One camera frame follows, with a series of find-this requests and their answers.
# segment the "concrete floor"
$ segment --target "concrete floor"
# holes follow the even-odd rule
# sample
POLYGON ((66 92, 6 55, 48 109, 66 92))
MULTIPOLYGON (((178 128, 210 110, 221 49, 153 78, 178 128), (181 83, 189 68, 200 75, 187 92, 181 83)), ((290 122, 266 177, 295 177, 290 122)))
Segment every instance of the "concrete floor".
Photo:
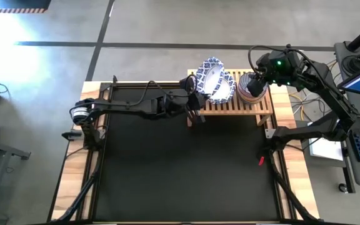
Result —
MULTIPOLYGON (((11 91, 0 101, 0 141, 32 152, 29 161, 12 161, 15 171, 0 190, 0 218, 9 216, 8 224, 47 219, 68 144, 61 133, 71 127, 68 109, 79 98, 94 52, 13 42, 96 42, 108 1, 52 0, 45 14, 0 14, 0 82, 11 91)), ((116 0, 104 42, 332 46, 359 33, 356 0, 116 0)), ((229 69, 249 68, 246 53, 102 48, 92 80, 176 80, 209 56, 229 69)), ((334 59, 331 52, 306 54, 315 61, 334 59)), ((321 116, 317 104, 305 110, 313 120, 321 116)), ((341 169, 307 163, 321 217, 360 224, 360 187, 357 194, 342 194, 336 188, 341 169)))

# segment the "black mat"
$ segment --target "black mat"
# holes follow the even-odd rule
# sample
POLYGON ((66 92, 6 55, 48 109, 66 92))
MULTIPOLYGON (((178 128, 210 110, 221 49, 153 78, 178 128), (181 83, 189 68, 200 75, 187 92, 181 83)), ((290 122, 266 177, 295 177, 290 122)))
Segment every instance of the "black mat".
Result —
MULTIPOLYGON (((141 93, 120 90, 115 99, 141 93)), ((95 220, 278 220, 269 167, 256 159, 263 127, 254 116, 206 119, 189 129, 185 116, 111 115, 95 220)))

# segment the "wooden slatted rack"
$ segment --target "wooden slatted rack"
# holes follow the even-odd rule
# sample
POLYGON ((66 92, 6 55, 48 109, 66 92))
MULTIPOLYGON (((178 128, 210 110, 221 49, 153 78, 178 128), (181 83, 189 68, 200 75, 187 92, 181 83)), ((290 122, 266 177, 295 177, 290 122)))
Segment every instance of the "wooden slatted rack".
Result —
MULTIPOLYGON (((196 69, 187 70, 187 74, 196 74, 196 69)), ((244 73, 252 72, 251 69, 226 69, 231 73, 235 80, 239 81, 239 78, 244 73)), ((272 103, 270 100, 269 91, 265 96, 256 104, 245 104, 239 98, 237 91, 234 93, 230 102, 223 104, 212 104, 206 101, 206 105, 199 112, 205 116, 256 116, 256 122, 258 126, 261 126, 265 121, 273 114, 272 103)))

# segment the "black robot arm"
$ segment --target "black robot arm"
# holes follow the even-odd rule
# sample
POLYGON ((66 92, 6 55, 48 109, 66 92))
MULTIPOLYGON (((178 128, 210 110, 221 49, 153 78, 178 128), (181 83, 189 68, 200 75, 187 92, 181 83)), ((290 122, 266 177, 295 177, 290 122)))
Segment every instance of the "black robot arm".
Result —
POLYGON ((307 88, 318 94, 332 109, 330 113, 308 127, 289 129, 279 126, 276 129, 267 129, 266 137, 269 141, 261 155, 261 159, 264 159, 265 156, 269 158, 275 180, 283 188, 301 217, 312 224, 320 224, 322 221, 306 210, 280 175, 274 162, 273 153, 282 151, 290 140, 326 138, 331 141, 343 141, 347 138, 349 129, 359 115, 358 111, 336 88, 331 71, 326 64, 314 62, 303 52, 288 45, 284 50, 272 49, 271 53, 261 56, 257 60, 257 68, 255 68, 251 61, 251 51, 257 47, 268 48, 254 46, 248 52, 249 63, 255 75, 247 88, 253 96, 258 96, 266 83, 293 86, 297 91, 307 88))
POLYGON ((93 126, 93 122, 103 114, 132 114, 144 119, 172 118, 186 113, 193 123, 203 123, 204 117, 199 115, 198 110, 205 106, 208 94, 200 94, 195 91, 195 79, 186 79, 179 82, 179 89, 164 90, 159 84, 150 81, 137 102, 130 101, 107 101, 105 99, 84 99, 75 104, 70 110, 73 123, 81 126, 84 133, 85 148, 100 148, 99 131, 93 126), (162 91, 160 96, 153 99, 144 99, 150 84, 155 84, 162 91))

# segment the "wooden table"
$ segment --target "wooden table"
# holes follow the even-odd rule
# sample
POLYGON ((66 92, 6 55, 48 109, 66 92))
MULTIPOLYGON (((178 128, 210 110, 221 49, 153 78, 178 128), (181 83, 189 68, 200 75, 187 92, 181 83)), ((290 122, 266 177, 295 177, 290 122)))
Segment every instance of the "wooden table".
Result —
MULTIPOLYGON (((105 82, 85 82, 81 93, 81 99, 98 98, 101 83, 105 82)), ((288 128, 295 128, 296 123, 294 120, 293 111, 291 109, 291 103, 289 100, 286 86, 270 86, 270 97, 272 99, 272 105, 274 113, 276 115, 277 125, 286 126, 288 128)), ((268 118, 268 120, 265 121, 265 127, 273 127, 273 122, 271 121, 271 118, 268 118)), ((289 144, 292 144, 299 148, 301 147, 301 143, 299 141, 291 141, 289 142, 289 144)), ((71 152, 79 149, 82 145, 83 140, 70 142, 67 153, 70 154, 71 152)), ((316 207, 316 202, 311 186, 311 181, 309 179, 308 170, 306 167, 304 154, 301 151, 293 149, 291 147, 286 147, 283 153, 292 191, 301 201, 302 205, 313 216, 318 218, 318 209, 316 207)), ((274 157, 277 161, 277 168, 280 171, 281 168, 279 166, 279 155, 276 153, 274 157)), ((86 159, 87 151, 82 150, 77 152, 76 154, 73 154, 64 162, 62 174, 58 183, 58 191, 56 194, 56 198, 55 201, 52 202, 54 207, 52 210, 51 219, 57 219, 62 216, 65 210, 71 205, 75 197, 80 192, 86 159)), ((284 209, 284 217, 290 218, 290 209, 288 207, 287 197, 281 187, 279 188, 281 190, 280 195, 282 200, 282 207, 284 209)), ((90 195, 91 190, 89 191, 85 199, 84 210, 82 212, 82 216, 84 218, 86 218, 86 216, 88 215, 90 195)))

